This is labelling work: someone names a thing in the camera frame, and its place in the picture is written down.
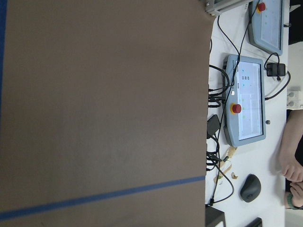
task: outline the black mouse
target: black mouse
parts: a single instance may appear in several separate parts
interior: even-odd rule
[[[242,199],[246,202],[251,202],[261,192],[261,183],[260,180],[254,174],[248,175],[246,181],[240,191]]]

